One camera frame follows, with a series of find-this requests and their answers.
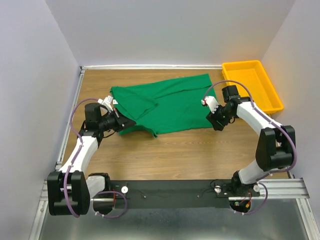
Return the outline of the green t shirt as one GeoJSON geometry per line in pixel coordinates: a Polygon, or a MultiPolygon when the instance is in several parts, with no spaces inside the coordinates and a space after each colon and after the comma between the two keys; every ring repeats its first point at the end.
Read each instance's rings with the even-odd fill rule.
{"type": "Polygon", "coordinates": [[[115,107],[135,125],[120,132],[125,135],[147,131],[154,137],[191,129],[211,128],[209,109],[202,106],[205,92],[215,96],[209,74],[174,78],[133,86],[113,86],[115,107]]]}

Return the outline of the yellow plastic tray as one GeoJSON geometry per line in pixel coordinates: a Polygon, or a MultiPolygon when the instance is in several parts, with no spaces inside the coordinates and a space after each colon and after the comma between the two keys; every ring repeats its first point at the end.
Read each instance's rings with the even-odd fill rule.
{"type": "Polygon", "coordinates": [[[225,80],[245,85],[254,102],[266,114],[271,115],[284,109],[273,83],[259,60],[224,62],[222,74],[225,80]]]}

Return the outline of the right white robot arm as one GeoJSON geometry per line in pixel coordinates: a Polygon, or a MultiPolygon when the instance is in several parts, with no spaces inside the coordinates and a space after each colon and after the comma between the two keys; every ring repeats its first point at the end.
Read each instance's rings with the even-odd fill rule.
{"type": "Polygon", "coordinates": [[[222,89],[224,105],[207,92],[201,100],[209,108],[206,119],[216,131],[235,119],[244,120],[258,135],[255,159],[247,167],[236,171],[228,185],[235,196],[241,196],[259,181],[274,173],[290,171],[297,162],[295,129],[283,125],[260,110],[252,95],[240,96],[236,85],[222,89]]]}

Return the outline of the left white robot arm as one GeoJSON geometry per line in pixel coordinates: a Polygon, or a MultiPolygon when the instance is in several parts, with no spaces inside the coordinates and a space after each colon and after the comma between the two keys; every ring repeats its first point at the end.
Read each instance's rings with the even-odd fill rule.
{"type": "Polygon", "coordinates": [[[89,211],[93,197],[117,196],[107,173],[85,172],[98,150],[105,133],[119,133],[136,125],[115,107],[106,103],[90,102],[84,106],[85,119],[76,132],[76,145],[67,162],[47,177],[48,208],[52,216],[72,215],[78,218],[89,211]]]}

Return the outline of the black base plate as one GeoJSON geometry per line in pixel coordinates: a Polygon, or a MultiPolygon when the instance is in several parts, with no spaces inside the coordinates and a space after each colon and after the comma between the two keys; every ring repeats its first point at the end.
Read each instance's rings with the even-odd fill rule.
{"type": "Polygon", "coordinates": [[[114,193],[94,197],[93,209],[118,215],[123,209],[235,208],[248,212],[247,203],[259,197],[257,184],[234,187],[230,179],[114,180],[114,193]]]}

